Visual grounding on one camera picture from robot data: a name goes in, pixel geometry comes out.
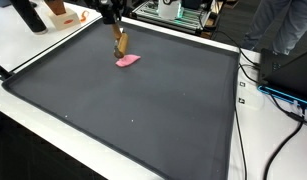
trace white table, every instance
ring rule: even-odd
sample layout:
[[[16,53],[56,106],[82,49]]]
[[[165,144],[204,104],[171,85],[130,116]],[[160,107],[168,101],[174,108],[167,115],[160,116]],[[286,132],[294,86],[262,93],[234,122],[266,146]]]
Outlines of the white table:
[[[127,18],[124,18],[123,21],[159,32],[172,34],[179,38],[190,39],[203,44],[238,52],[237,48],[222,43],[217,43]],[[30,32],[25,32],[24,34],[26,35],[23,36],[32,38],[32,34],[30,33],[30,35],[27,35],[28,33]],[[30,48],[31,47],[28,46],[22,46],[21,51],[27,52],[27,50]],[[31,64],[43,54],[28,62],[25,66]],[[259,60],[258,53],[245,51],[245,54],[253,61]],[[31,57],[30,55],[25,55],[25,53],[23,53],[23,56],[25,56],[27,59]],[[10,64],[10,66],[12,64],[13,67],[21,63],[21,61],[6,61],[7,60],[5,60],[4,64]],[[247,61],[242,57],[241,64],[246,63]],[[15,72],[20,71],[25,66],[19,68]],[[246,70],[252,77],[256,76],[256,72],[250,69]],[[237,109],[246,153],[248,179],[261,180],[267,159],[277,145],[295,129],[296,122],[282,114],[268,97],[258,92],[256,90],[256,86],[247,80],[243,73],[239,73],[238,79],[239,82],[246,83],[246,87],[238,86],[237,99],[243,98],[245,99],[246,103],[237,103]],[[5,113],[7,116],[41,136],[48,142],[57,146],[67,154],[73,156],[97,173],[101,174],[107,179],[161,179],[161,177],[135,163],[134,161],[111,150],[105,145],[66,125],[53,116],[50,116],[34,106],[7,93],[1,87],[1,83],[2,82],[0,81],[1,112]],[[291,109],[289,104],[281,101],[279,101],[279,103],[283,108]],[[242,162],[237,127],[236,123],[234,123],[228,179],[243,179],[244,169]],[[270,169],[269,179],[307,180],[306,126],[304,126],[299,134],[285,146],[285,148],[275,159]]]
[[[34,35],[13,6],[0,8],[0,65],[8,71],[101,17],[101,14],[95,10],[66,3],[65,7],[75,11],[80,18],[84,10],[89,11],[90,14],[81,25],[57,31],[47,16],[49,7],[42,0],[32,1],[38,4],[35,10],[48,28],[48,32],[44,35]]]

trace person's leg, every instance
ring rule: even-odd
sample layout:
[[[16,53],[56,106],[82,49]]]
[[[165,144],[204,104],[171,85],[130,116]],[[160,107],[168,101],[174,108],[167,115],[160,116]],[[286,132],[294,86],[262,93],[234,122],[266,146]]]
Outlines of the person's leg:
[[[270,49],[289,54],[307,31],[307,0],[293,0]]]
[[[262,0],[254,14],[251,27],[245,34],[242,48],[253,50],[274,18],[289,2],[290,0]]]

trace pink object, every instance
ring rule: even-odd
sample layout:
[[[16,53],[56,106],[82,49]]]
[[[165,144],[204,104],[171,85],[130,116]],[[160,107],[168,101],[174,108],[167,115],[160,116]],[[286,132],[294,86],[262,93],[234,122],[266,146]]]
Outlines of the pink object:
[[[140,58],[141,56],[129,54],[119,59],[115,64],[119,67],[126,67],[126,66],[133,64],[135,61],[137,61]]]

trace floor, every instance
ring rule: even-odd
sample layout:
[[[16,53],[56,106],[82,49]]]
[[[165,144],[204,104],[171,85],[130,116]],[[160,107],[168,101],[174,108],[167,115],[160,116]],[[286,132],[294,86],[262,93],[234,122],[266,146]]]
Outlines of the floor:
[[[234,9],[224,9],[219,29],[240,43],[259,2],[260,0],[240,0]],[[285,12],[281,13],[276,19],[257,49],[269,46],[281,25],[284,14]],[[220,34],[215,40],[233,45],[230,40]],[[307,33],[290,56],[296,57],[305,51],[307,51]],[[2,127],[0,129],[0,180],[105,179],[1,113],[0,127]]]

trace black mat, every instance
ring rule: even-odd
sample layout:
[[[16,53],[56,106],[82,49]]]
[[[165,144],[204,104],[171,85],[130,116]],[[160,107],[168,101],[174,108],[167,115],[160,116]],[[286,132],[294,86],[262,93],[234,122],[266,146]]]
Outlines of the black mat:
[[[11,5],[11,2],[9,0],[0,0],[0,7],[6,7]]]
[[[164,178],[226,179],[238,54],[121,26],[132,66],[115,65],[96,22],[3,87]]]

